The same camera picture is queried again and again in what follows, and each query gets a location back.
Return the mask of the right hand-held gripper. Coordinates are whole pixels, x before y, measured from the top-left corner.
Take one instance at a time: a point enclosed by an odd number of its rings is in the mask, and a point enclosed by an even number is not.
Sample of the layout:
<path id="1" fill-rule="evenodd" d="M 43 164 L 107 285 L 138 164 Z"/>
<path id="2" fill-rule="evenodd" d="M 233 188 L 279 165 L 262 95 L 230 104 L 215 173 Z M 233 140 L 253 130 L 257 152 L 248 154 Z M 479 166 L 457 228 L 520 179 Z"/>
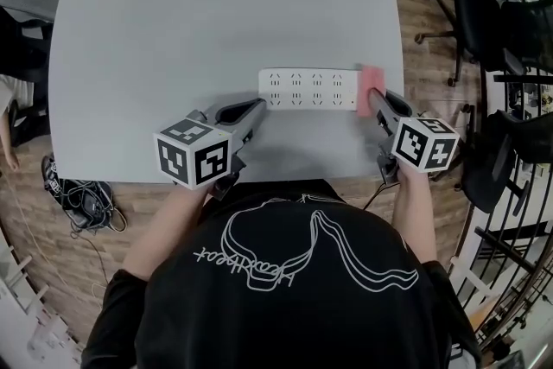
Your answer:
<path id="1" fill-rule="evenodd" d="M 372 88 L 367 93 L 371 113 L 388 137 L 379 144 L 377 163 L 385 185 L 398 182 L 399 162 L 419 173 L 444 171 L 452 162 L 459 133 L 440 118 L 413 118 L 403 96 Z"/>

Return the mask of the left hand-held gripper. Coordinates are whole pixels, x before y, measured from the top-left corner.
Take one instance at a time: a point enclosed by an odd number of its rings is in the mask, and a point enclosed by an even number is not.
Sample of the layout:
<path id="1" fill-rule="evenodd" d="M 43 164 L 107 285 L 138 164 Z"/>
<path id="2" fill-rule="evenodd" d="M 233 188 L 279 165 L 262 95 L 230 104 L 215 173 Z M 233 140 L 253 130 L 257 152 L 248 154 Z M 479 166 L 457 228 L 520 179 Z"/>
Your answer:
<path id="1" fill-rule="evenodd" d="M 266 101 L 261 98 L 224 105 L 215 113 L 215 122 L 241 122 L 241 141 L 248 143 L 263 122 L 266 109 Z M 209 122 L 205 111 L 191 111 L 153 138 L 162 174 L 189 190 L 205 188 L 216 200 L 223 200 L 245 167 L 234 150 L 237 144 L 232 133 Z"/>

